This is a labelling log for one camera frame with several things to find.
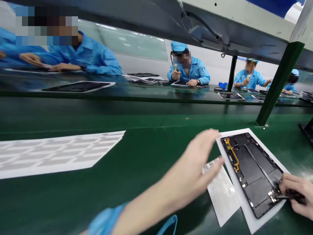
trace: green table surface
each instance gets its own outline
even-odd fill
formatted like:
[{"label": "green table surface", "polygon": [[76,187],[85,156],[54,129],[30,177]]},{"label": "green table surface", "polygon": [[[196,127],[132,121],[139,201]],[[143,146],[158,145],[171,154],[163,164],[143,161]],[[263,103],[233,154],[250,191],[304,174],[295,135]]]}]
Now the green table surface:
[{"label": "green table surface", "polygon": [[[116,85],[84,94],[65,94],[31,92],[51,86],[60,86],[75,81],[102,81],[116,82]],[[13,71],[0,71],[0,95],[2,96],[29,96],[51,98],[79,98],[79,99],[104,99],[126,101],[154,101],[154,102],[185,102],[185,103],[218,103],[218,104],[246,104],[262,105],[263,103],[251,96],[252,93],[234,88],[233,92],[240,93],[245,100],[223,100],[214,92],[218,85],[210,87],[172,86],[170,84],[139,84],[127,81],[123,76],[103,76],[88,73],[63,73],[63,74],[36,74]],[[298,98],[281,96],[276,106],[313,107],[312,103]]]},{"label": "green table surface", "polygon": [[[276,106],[269,127],[255,125],[260,106],[0,97],[0,140],[126,130],[89,169],[0,180],[0,234],[78,234],[101,210],[130,201],[157,182],[189,141],[208,128],[250,128],[292,173],[312,179],[312,147],[298,128],[308,107]],[[209,161],[218,157],[215,144]],[[208,192],[176,212],[176,234],[250,234],[241,209],[220,228]],[[161,221],[144,234],[156,234]],[[290,203],[255,234],[312,234],[313,222]]]}]

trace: support post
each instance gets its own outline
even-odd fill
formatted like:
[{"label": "support post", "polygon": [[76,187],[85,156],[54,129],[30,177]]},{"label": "support post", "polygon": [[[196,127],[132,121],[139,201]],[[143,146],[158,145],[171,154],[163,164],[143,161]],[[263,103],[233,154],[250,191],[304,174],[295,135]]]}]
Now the support post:
[{"label": "support post", "polygon": [[232,60],[231,60],[231,72],[229,73],[229,80],[228,80],[227,91],[231,91],[232,90],[232,86],[234,84],[236,63],[237,63],[237,56],[233,55],[232,56]]},{"label": "support post", "polygon": [[290,76],[290,73],[300,56],[303,47],[304,43],[301,42],[288,43],[274,76],[271,87],[266,95],[262,108],[257,117],[257,124],[259,126],[264,126],[266,124],[266,121],[271,114],[282,89],[284,88],[285,82],[288,80],[288,77]]},{"label": "support post", "polygon": [[306,42],[311,41],[313,33],[313,0],[306,0],[296,26],[293,29],[289,43],[280,61],[272,85],[266,95],[257,124],[264,126],[271,114],[277,99],[294,68]]}]

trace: worker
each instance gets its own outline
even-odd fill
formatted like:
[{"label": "worker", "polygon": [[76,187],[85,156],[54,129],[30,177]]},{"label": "worker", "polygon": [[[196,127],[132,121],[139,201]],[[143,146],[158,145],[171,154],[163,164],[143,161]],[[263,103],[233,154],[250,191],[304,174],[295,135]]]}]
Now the worker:
[{"label": "worker", "polygon": [[[224,164],[224,159],[219,158],[206,173],[202,174],[203,166],[207,163],[217,137],[219,137],[219,132],[213,129],[198,134],[177,162],[157,183],[131,202],[102,211],[91,222],[88,230],[82,234],[141,234],[166,216],[188,205],[207,190],[208,184]],[[283,173],[279,188],[282,194],[286,194],[287,189],[293,189],[305,196],[306,206],[294,199],[291,200],[291,206],[296,213],[313,220],[312,183]]]},{"label": "worker", "polygon": [[298,79],[299,79],[299,71],[296,69],[293,69],[281,93],[287,93],[289,95],[291,95],[292,93],[296,93],[297,90],[295,88],[295,84],[298,82]]},{"label": "worker", "polygon": [[258,62],[258,60],[247,58],[245,69],[237,73],[235,77],[235,87],[255,89],[257,85],[267,87],[272,82],[272,79],[265,81],[261,74],[255,70]]},{"label": "worker", "polygon": [[25,52],[46,52],[46,50],[41,46],[17,45],[15,34],[0,28],[0,68],[33,67],[19,58],[19,54]]},{"label": "worker", "polygon": [[74,36],[72,38],[71,46],[49,46],[49,52],[24,53],[20,54],[20,58],[39,67],[44,67],[43,64],[53,65],[50,71],[82,70],[107,75],[123,74],[119,62],[109,48],[81,31],[78,31],[77,39]]},{"label": "worker", "polygon": [[172,41],[171,47],[175,65],[173,64],[167,73],[167,78],[170,81],[185,81],[188,86],[209,84],[210,75],[208,71],[201,60],[191,56],[187,44]]}]

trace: blue uniform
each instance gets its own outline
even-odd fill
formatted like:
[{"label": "blue uniform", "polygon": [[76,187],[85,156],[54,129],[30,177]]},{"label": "blue uniform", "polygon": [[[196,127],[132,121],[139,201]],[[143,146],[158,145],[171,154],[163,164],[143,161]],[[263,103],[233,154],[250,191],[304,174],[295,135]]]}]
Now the blue uniform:
[{"label": "blue uniform", "polygon": [[0,68],[14,67],[34,67],[19,58],[19,54],[26,52],[46,52],[41,46],[18,46],[14,33],[0,28],[0,51],[6,54],[4,59],[0,59]]},{"label": "blue uniform", "polygon": [[[234,84],[236,85],[237,83],[242,83],[244,80],[248,77],[247,71],[241,70],[239,73],[237,73]],[[257,85],[263,86],[265,83],[265,79],[261,76],[261,74],[257,71],[253,71],[253,73],[250,76],[250,82],[248,86],[242,86],[242,88],[247,88],[247,89],[255,89]]]},{"label": "blue uniform", "polygon": [[284,89],[287,90],[287,91],[292,90],[293,93],[296,93],[296,92],[297,92],[297,90],[295,89],[294,85],[292,85],[292,84],[287,84],[287,85],[285,85],[285,86],[284,86]]},{"label": "blue uniform", "polygon": [[[167,78],[173,82],[171,76],[172,71],[174,70],[173,66],[171,66],[171,70],[167,73]],[[208,71],[206,70],[204,64],[201,60],[192,57],[192,63],[189,70],[189,77],[186,74],[186,71],[183,67],[183,65],[178,66],[178,71],[180,72],[180,80],[188,82],[191,79],[199,79],[201,82],[201,85],[208,84],[210,82],[210,75]]]},{"label": "blue uniform", "polygon": [[123,74],[123,70],[113,52],[87,35],[84,35],[82,43],[76,51],[72,46],[50,46],[49,50],[50,52],[46,53],[35,53],[44,64],[71,63],[86,66],[86,71],[90,73]]},{"label": "blue uniform", "polygon": [[[296,69],[293,69],[293,70],[292,70],[292,73],[293,73],[295,76],[299,76],[299,71],[296,70]],[[270,86],[271,86],[271,85],[272,85],[272,83],[267,86],[267,90],[270,89]],[[296,93],[296,92],[297,92],[297,90],[296,90],[296,88],[295,88],[295,86],[294,86],[293,84],[287,84],[287,85],[285,85],[285,86],[284,86],[284,89],[287,90],[287,91],[292,91],[293,93]]]}]

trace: blue lanyard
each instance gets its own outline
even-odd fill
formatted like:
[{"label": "blue lanyard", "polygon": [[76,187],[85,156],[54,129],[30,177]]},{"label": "blue lanyard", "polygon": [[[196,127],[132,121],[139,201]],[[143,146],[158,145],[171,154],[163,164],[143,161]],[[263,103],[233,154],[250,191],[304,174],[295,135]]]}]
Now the blue lanyard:
[{"label": "blue lanyard", "polygon": [[174,228],[174,232],[173,235],[175,235],[176,232],[176,226],[177,226],[177,215],[173,215],[171,216],[163,225],[163,227],[160,229],[160,231],[157,233],[157,235],[163,235],[163,233],[168,229],[169,226],[171,226],[173,223],[175,223],[175,228]]}]

